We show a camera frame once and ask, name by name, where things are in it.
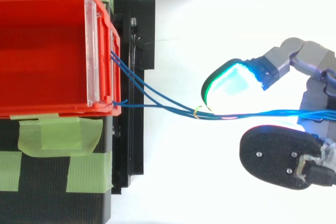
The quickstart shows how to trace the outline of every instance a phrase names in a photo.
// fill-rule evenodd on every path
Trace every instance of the screw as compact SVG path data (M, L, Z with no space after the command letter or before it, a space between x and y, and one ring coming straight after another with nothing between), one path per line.
M137 21L136 21L136 18L131 18L131 27L136 27L137 25Z

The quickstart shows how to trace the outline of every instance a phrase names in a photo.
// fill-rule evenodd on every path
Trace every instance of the black fabric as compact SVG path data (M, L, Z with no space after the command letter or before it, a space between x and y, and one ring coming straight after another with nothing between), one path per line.
M0 151L17 152L20 124L18 121L0 120Z
M18 137L19 122L0 120L0 151L18 151ZM112 117L106 117L95 152L111 149ZM111 217L111 190L105 194L67 193L69 164L70 157L22 154L18 192L0 191L0 223L106 223Z
M321 156L321 142L314 136L284 127L265 125L248 130L241 138L240 161L253 176L290 189L306 189L310 184L294 176L303 154Z

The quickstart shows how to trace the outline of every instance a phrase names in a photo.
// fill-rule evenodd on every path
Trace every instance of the black connector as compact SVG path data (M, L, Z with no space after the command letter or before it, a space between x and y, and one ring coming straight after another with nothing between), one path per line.
M306 182L319 186L336 184L336 172L333 169L320 165L311 165L306 169Z

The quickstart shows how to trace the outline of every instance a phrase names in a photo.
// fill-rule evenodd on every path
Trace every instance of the yellow cable tie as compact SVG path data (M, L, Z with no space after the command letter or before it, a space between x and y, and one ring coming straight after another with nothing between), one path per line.
M196 117L197 119L199 119L199 117L196 115L196 113L198 112L198 110L203 107L202 105L198 106L195 110L194 110L194 117Z

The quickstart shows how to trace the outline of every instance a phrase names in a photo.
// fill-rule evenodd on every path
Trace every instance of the robotic arm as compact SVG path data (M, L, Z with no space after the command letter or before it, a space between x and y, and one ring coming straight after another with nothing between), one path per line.
M264 56L244 61L263 89L290 66L309 75L300 109L336 109L335 53L313 41L286 39ZM291 189L336 184L336 122L299 119L306 133L278 126L250 129L240 143L240 160L254 176Z

